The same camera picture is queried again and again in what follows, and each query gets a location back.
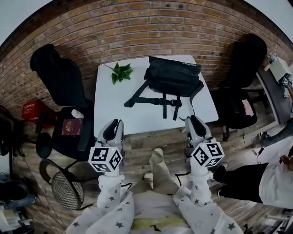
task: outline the black messenger bag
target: black messenger bag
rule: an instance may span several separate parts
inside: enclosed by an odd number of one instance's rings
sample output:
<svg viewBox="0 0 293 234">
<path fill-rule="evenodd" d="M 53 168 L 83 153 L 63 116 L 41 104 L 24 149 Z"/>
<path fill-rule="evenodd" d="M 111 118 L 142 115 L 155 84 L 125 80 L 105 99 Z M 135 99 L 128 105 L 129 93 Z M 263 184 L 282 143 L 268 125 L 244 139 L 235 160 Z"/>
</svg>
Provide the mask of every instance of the black messenger bag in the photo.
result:
<svg viewBox="0 0 293 234">
<path fill-rule="evenodd" d="M 203 83 L 198 77 L 201 66 L 151 56 L 149 56 L 149 62 L 150 67 L 146 70 L 144 77 L 145 83 L 124 106 L 133 107 L 136 102 L 162 105 L 163 118 L 166 119 L 167 105 L 171 105 L 175 107 L 173 120 L 176 120 L 178 109 L 182 106 L 180 97 L 189 97 L 192 106 L 193 98 L 203 88 Z M 163 98 L 139 97 L 148 86 L 151 90 L 162 93 Z M 177 99 L 169 101 L 166 99 L 166 94 L 175 95 Z"/>
</svg>

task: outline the white cube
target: white cube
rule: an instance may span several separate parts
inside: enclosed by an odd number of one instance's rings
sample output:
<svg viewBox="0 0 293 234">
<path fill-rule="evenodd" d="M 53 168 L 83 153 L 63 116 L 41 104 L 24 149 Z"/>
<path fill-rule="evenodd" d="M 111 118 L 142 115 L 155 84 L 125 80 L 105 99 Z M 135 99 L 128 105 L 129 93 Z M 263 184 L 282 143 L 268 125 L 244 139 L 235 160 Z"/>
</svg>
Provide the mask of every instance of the white cube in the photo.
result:
<svg viewBox="0 0 293 234">
<path fill-rule="evenodd" d="M 122 155 L 117 147 L 91 147 L 88 163 L 96 172 L 113 172 L 119 169 Z"/>
<path fill-rule="evenodd" d="M 215 166 L 224 156 L 223 149 L 219 142 L 214 143 L 200 143 L 191 156 L 196 159 L 202 167 Z"/>
</svg>

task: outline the pink paper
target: pink paper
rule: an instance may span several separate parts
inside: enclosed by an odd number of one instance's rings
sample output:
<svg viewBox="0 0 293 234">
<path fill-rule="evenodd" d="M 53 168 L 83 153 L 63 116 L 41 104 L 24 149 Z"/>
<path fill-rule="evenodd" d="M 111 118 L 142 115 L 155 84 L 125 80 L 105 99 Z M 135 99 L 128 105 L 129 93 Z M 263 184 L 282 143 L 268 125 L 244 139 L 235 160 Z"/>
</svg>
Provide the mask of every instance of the pink paper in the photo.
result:
<svg viewBox="0 0 293 234">
<path fill-rule="evenodd" d="M 251 106 L 250 106 L 249 102 L 247 101 L 247 99 L 242 100 L 242 103 L 244 105 L 246 115 L 253 116 L 254 113 L 253 113 Z"/>
</svg>

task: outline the brick wall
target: brick wall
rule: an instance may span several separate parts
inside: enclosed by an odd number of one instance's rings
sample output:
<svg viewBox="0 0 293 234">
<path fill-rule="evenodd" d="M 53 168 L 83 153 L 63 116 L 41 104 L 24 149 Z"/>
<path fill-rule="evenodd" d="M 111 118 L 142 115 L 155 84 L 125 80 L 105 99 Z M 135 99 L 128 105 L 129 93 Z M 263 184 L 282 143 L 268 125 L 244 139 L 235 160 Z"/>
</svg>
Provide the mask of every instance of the brick wall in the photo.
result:
<svg viewBox="0 0 293 234">
<path fill-rule="evenodd" d="M 148 55 L 191 54 L 209 88 L 229 69 L 233 43 L 254 33 L 289 64 L 293 44 L 242 0 L 60 0 L 21 24 L 0 48 L 0 104 L 20 118 L 22 105 L 41 99 L 58 109 L 29 68 L 36 49 L 52 43 L 80 67 L 88 98 L 102 63 Z"/>
</svg>

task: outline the maroon book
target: maroon book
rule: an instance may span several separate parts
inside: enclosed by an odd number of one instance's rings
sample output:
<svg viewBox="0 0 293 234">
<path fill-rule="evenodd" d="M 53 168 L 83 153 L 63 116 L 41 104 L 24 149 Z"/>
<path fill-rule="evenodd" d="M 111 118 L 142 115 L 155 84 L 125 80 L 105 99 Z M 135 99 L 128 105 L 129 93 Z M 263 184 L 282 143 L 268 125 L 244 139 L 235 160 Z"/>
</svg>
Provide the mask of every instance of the maroon book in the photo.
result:
<svg viewBox="0 0 293 234">
<path fill-rule="evenodd" d="M 82 119 L 65 119 L 63 121 L 63 136 L 80 136 L 82 131 Z"/>
</svg>

